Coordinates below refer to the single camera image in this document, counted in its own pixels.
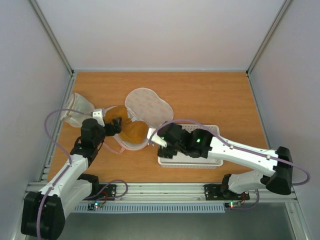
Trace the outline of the white perforated plastic basket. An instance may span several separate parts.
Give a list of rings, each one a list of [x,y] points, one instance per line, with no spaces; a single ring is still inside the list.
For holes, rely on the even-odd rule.
[[[195,124],[182,124],[182,129],[191,133],[195,129],[204,129],[202,126]],[[204,125],[215,134],[220,135],[220,129],[217,125]],[[173,158],[157,157],[157,161],[163,168],[189,168],[189,169],[216,169],[224,164],[222,159],[215,158],[192,158],[180,152],[174,155]]]

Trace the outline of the orange brown bra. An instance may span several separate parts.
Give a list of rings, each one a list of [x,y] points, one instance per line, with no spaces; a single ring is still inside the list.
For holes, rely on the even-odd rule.
[[[121,132],[119,138],[131,144],[142,144],[147,136],[149,126],[140,120],[132,121],[124,105],[106,110],[104,121],[111,123],[113,119],[121,117]]]

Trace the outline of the floral mesh laundry bag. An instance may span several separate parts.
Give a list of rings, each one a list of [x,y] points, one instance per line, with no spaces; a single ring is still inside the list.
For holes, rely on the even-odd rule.
[[[174,110],[169,103],[160,98],[152,89],[140,87],[132,90],[125,98],[124,105],[127,108],[128,116],[132,121],[143,121],[148,128],[158,128],[163,123],[169,122],[174,118]],[[107,143],[103,145],[113,153],[120,154],[125,150],[138,151],[148,144],[147,135],[142,144],[134,144],[122,141],[118,133],[113,137],[119,144],[120,149],[117,151]]]

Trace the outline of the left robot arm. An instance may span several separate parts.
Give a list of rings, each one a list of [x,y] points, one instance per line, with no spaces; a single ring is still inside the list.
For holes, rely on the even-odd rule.
[[[100,195],[98,176],[85,172],[98,155],[105,137],[114,136],[121,130],[121,117],[104,125],[94,118],[82,122],[80,136],[64,166],[40,190],[26,194],[20,227],[22,234],[41,240],[56,240],[73,209],[81,201],[96,199]]]

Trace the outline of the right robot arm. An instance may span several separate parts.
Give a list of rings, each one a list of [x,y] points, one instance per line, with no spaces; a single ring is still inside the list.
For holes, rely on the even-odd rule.
[[[221,137],[206,126],[188,132],[176,123],[169,123],[148,137],[159,146],[159,157],[172,159],[181,153],[194,159],[223,160],[250,168],[249,172],[223,177],[220,191],[225,198],[259,189],[284,196],[292,192],[292,156],[286,147],[251,147]]]

